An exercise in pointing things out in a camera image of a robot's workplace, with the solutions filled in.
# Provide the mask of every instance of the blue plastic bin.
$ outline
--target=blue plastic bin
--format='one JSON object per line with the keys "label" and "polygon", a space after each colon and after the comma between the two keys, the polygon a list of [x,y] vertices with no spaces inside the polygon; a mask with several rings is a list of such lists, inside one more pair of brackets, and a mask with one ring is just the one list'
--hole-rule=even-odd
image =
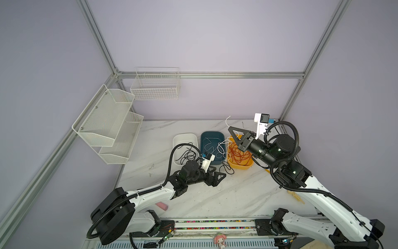
{"label": "blue plastic bin", "polygon": [[[200,136],[200,151],[202,153],[206,151],[215,155],[214,161],[211,162],[210,165],[220,165],[221,162],[225,160],[225,154],[222,155],[217,150],[219,143],[224,140],[224,134],[219,131],[205,131]],[[221,144],[220,146],[224,149],[224,152],[226,152],[225,144]]]}

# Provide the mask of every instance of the small figurine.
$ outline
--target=small figurine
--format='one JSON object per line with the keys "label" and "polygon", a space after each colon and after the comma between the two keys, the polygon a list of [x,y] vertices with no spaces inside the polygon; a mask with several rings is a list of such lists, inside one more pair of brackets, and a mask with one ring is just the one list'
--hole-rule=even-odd
{"label": "small figurine", "polygon": [[218,244],[220,249],[224,249],[226,247],[225,240],[226,240],[226,236],[224,234],[217,235],[214,238],[214,244]]}

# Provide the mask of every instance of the two-tier mesh shelf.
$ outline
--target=two-tier mesh shelf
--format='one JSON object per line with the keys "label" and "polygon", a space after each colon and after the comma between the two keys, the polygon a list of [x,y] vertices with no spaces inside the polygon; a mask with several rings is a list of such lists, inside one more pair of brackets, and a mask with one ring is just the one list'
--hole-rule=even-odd
{"label": "two-tier mesh shelf", "polygon": [[134,95],[120,89],[103,92],[91,112],[82,121],[82,114],[73,123],[72,129],[107,164],[125,164],[133,150],[143,116],[130,112]]}
{"label": "two-tier mesh shelf", "polygon": [[177,100],[181,83],[178,67],[136,67],[130,88],[136,100]]}

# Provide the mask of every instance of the red wire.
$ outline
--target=red wire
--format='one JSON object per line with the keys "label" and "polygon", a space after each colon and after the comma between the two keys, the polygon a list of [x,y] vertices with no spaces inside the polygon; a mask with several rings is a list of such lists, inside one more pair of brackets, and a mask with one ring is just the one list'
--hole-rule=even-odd
{"label": "red wire", "polygon": [[240,151],[235,142],[233,142],[231,145],[228,146],[228,151],[231,156],[232,163],[241,166],[246,166],[249,163],[250,158],[252,156],[252,154],[249,151],[246,152]]}

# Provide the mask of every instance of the white marble surface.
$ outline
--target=white marble surface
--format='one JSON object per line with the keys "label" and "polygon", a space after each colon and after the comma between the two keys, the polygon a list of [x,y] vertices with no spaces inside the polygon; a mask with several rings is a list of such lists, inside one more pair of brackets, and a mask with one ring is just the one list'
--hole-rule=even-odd
{"label": "white marble surface", "polygon": [[[228,120],[228,124],[256,131],[253,120]],[[204,131],[220,131],[226,138],[229,136],[225,120],[144,121],[119,187],[126,191],[136,190],[163,182],[173,137],[193,133],[200,145],[200,135]],[[181,166],[173,163],[171,174],[180,169]],[[302,204],[286,190],[279,189],[270,174],[256,164],[248,170],[235,169],[235,174],[227,175],[217,187],[203,182],[189,185],[186,193],[165,203],[169,206],[167,211],[156,205],[151,207],[161,218],[250,217],[273,215],[277,208],[286,208],[299,215],[316,214],[313,205]]]}

